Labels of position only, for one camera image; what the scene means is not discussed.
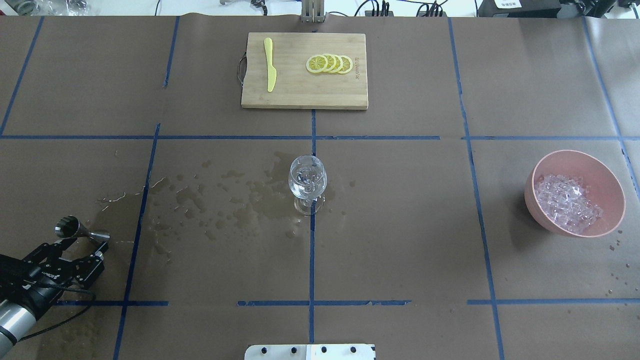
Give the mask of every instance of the silver cylinder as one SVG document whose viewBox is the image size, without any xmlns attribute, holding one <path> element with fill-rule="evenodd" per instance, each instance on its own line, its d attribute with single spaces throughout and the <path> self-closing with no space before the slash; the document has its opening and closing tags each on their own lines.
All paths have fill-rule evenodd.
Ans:
<svg viewBox="0 0 640 360">
<path fill-rule="evenodd" d="M 0 303 L 0 358 L 36 324 L 36 318 L 24 307 L 9 300 Z"/>
</svg>

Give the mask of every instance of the knife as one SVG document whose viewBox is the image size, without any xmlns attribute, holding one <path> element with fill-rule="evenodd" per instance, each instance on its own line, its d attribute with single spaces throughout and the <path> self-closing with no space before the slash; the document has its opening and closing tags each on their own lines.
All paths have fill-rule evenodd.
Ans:
<svg viewBox="0 0 640 360">
<path fill-rule="evenodd" d="M 272 92 L 276 85 L 278 72 L 273 67 L 273 40 L 271 38 L 264 39 L 264 52 L 267 55 L 267 91 Z"/>
</svg>

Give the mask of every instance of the white bracket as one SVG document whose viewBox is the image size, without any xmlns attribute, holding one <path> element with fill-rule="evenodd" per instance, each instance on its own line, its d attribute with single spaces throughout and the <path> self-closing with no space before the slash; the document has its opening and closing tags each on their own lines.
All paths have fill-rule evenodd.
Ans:
<svg viewBox="0 0 640 360">
<path fill-rule="evenodd" d="M 371 344 L 252 345 L 244 360 L 376 360 Z"/>
<path fill-rule="evenodd" d="M 302 22 L 324 22 L 324 0 L 302 0 Z"/>
</svg>

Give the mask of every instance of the glass of water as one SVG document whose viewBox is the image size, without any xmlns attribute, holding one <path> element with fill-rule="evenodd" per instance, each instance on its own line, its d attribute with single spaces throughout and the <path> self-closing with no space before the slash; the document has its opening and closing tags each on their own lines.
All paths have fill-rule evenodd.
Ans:
<svg viewBox="0 0 640 360">
<path fill-rule="evenodd" d="M 296 196 L 294 206 L 304 215 L 315 214 L 322 208 L 326 189 L 326 170 L 322 161 L 313 155 L 298 156 L 289 169 L 289 188 Z"/>
</svg>

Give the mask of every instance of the bowl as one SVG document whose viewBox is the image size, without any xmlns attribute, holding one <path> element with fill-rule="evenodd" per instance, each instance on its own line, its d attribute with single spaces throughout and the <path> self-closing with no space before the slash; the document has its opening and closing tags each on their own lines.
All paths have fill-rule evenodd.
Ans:
<svg viewBox="0 0 640 360">
<path fill-rule="evenodd" d="M 602 218 L 582 234 L 572 233 L 554 223 L 538 204 L 534 189 L 536 180 L 549 174 L 582 177 L 583 185 L 589 186 L 587 198 L 604 211 Z M 609 234 L 620 225 L 625 216 L 625 194 L 618 178 L 598 159 L 575 150 L 554 151 L 540 159 L 527 178 L 524 199 L 533 218 L 545 229 L 575 238 L 597 238 Z"/>
</svg>

